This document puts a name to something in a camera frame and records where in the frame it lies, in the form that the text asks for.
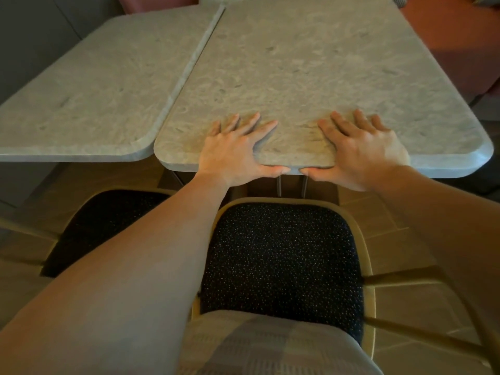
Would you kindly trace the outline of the person's left forearm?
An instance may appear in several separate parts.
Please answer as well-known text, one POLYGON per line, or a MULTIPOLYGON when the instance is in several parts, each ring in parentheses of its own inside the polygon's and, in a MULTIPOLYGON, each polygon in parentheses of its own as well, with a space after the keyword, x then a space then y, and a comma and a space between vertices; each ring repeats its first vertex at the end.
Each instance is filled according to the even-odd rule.
POLYGON ((7 375, 173 375, 230 181, 182 190, 70 266, 0 331, 7 375))

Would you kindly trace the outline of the metal table legs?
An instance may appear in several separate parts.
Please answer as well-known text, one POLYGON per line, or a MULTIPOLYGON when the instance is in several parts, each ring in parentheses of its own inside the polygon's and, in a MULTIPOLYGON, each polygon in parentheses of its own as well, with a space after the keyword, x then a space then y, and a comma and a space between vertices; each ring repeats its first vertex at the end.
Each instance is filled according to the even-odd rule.
POLYGON ((277 178, 277 196, 280 198, 305 199, 309 177, 304 175, 282 175, 277 178))

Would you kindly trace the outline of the pink upholstered seat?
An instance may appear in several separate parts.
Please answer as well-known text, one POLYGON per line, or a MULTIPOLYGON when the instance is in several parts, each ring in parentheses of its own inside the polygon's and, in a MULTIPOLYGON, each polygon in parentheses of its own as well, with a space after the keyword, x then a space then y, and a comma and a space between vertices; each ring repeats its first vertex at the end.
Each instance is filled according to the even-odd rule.
POLYGON ((168 10, 198 5, 199 0, 118 0, 126 14, 168 10))

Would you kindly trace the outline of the person's right forearm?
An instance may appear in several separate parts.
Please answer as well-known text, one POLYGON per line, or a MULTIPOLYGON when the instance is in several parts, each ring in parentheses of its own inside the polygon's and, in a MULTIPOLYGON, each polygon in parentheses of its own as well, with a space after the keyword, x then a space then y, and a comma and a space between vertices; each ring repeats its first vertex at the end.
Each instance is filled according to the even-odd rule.
POLYGON ((500 203, 408 165, 373 166, 366 187, 426 242, 457 291, 500 338, 500 203))

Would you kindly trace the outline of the person's right hand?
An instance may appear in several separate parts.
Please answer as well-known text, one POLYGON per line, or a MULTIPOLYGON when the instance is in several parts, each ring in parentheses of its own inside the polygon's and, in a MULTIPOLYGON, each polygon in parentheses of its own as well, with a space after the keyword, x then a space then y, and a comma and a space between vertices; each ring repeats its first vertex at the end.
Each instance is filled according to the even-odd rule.
POLYGON ((376 130, 369 117, 353 112, 355 135, 343 135, 331 118, 317 125, 335 147, 333 182, 354 191, 375 191, 397 173, 412 170, 410 157, 396 133, 376 130))

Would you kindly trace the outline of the red upholstered bench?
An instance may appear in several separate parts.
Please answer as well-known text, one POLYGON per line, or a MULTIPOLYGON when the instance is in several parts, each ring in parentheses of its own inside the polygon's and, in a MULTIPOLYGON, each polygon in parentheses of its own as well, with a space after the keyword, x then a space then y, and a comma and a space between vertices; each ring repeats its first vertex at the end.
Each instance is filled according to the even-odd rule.
POLYGON ((401 12, 459 92, 500 94, 500 0, 407 0, 401 12))

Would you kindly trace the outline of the wooden chair black speckled seat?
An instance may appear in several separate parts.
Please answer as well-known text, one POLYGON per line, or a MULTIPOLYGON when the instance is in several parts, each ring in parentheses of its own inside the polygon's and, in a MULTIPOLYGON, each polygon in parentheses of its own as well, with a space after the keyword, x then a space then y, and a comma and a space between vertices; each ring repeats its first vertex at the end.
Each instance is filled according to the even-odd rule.
POLYGON ((436 265, 373 275, 359 225, 333 203, 240 198, 216 215, 176 375, 383 375, 378 330, 500 375, 500 339, 463 298, 480 345, 376 317, 376 288, 436 283, 454 289, 436 265))
POLYGON ((176 193, 170 189, 106 189, 73 214, 61 233, 0 217, 0 228, 53 242, 47 259, 40 262, 40 276, 56 278, 68 267, 176 193))

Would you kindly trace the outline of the person's left hand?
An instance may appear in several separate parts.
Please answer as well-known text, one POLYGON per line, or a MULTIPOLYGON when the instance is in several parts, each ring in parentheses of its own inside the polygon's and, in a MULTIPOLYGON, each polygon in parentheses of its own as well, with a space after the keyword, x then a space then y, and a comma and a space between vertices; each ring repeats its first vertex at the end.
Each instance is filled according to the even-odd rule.
POLYGON ((256 167, 261 163, 255 159, 254 147, 272 133, 278 121, 258 122, 251 133, 236 135, 240 120, 239 114, 230 116, 224 126, 216 120, 221 122, 221 133, 210 137, 209 130, 199 156, 195 183, 227 190, 256 180, 256 167))

